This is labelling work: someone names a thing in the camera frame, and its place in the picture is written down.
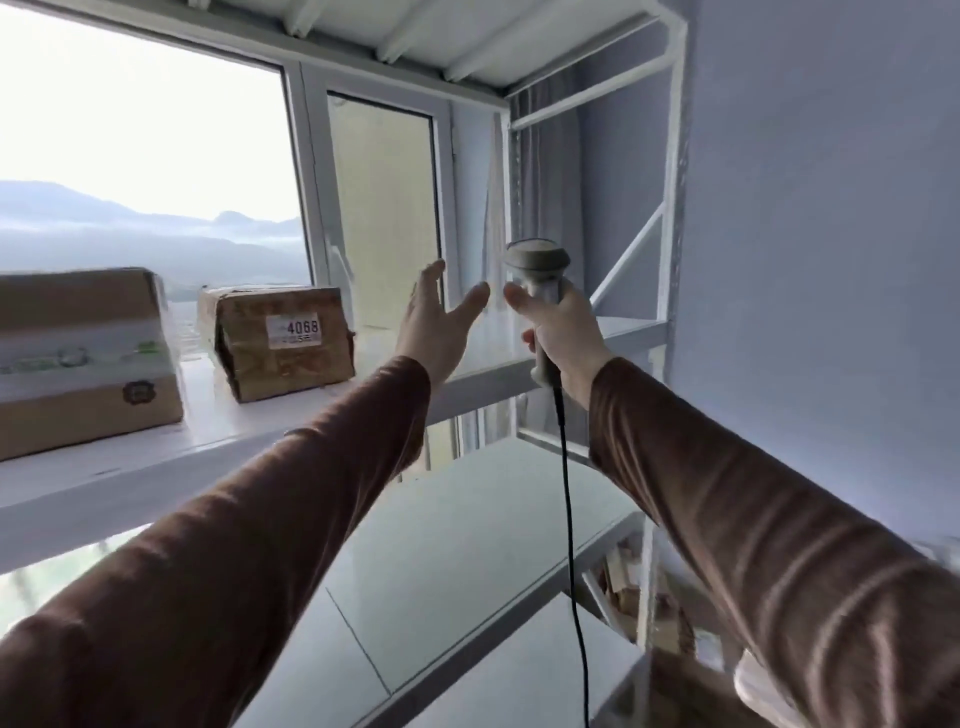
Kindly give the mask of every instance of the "white sky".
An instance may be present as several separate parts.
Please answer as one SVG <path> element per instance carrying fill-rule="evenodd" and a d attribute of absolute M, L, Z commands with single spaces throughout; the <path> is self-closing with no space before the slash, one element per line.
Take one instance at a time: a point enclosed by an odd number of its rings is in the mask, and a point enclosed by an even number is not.
<path fill-rule="evenodd" d="M 0 180 L 141 212 L 300 215 L 274 71 L 0 3 Z"/>

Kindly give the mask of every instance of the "sleeve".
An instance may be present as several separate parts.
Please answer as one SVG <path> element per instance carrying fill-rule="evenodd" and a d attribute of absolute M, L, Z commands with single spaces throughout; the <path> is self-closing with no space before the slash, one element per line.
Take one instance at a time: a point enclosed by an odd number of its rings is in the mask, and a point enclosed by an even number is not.
<path fill-rule="evenodd" d="M 393 359 L 20 622 L 0 643 L 0 725 L 230 725 L 416 458 L 429 400 L 422 366 Z"/>
<path fill-rule="evenodd" d="M 593 461 L 813 724 L 960 724 L 960 580 L 624 359 L 589 416 Z"/>

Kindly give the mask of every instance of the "cardboard box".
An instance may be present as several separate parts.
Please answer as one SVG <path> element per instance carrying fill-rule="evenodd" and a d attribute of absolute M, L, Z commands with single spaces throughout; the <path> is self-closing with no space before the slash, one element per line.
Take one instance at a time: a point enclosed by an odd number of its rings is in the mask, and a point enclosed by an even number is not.
<path fill-rule="evenodd" d="M 353 334 L 339 288 L 206 289 L 197 329 L 237 401 L 265 400 L 345 381 Z"/>
<path fill-rule="evenodd" d="M 0 276 L 0 460 L 179 422 L 165 308 L 143 268 Z"/>

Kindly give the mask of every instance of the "person's left arm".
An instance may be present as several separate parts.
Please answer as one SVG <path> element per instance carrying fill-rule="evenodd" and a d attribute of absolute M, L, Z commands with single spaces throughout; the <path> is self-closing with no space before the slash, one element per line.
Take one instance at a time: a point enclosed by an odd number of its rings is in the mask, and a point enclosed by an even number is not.
<path fill-rule="evenodd" d="M 324 573 L 420 451 L 485 285 L 445 313 L 420 276 L 394 359 L 105 558 L 0 642 L 5 727 L 228 726 Z"/>

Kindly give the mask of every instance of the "hand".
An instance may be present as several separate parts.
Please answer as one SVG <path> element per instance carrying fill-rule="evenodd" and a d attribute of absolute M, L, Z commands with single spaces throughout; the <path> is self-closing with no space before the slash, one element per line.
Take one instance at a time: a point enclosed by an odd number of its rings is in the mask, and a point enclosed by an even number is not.
<path fill-rule="evenodd" d="M 430 376 L 434 390 L 457 368 L 467 348 L 467 333 L 490 298 L 490 287 L 477 283 L 460 305 L 449 313 L 444 311 L 438 283 L 445 267 L 437 260 L 420 271 L 394 351 L 397 356 L 416 359 Z"/>
<path fill-rule="evenodd" d="M 613 352 L 604 343 L 590 301 L 569 280 L 564 279 L 562 286 L 560 303 L 535 299 L 515 283 L 503 287 L 503 297 L 534 325 L 522 334 L 530 351 L 536 350 L 535 339 L 539 341 L 560 369 L 566 392 L 589 409 L 593 380 L 613 359 Z"/>

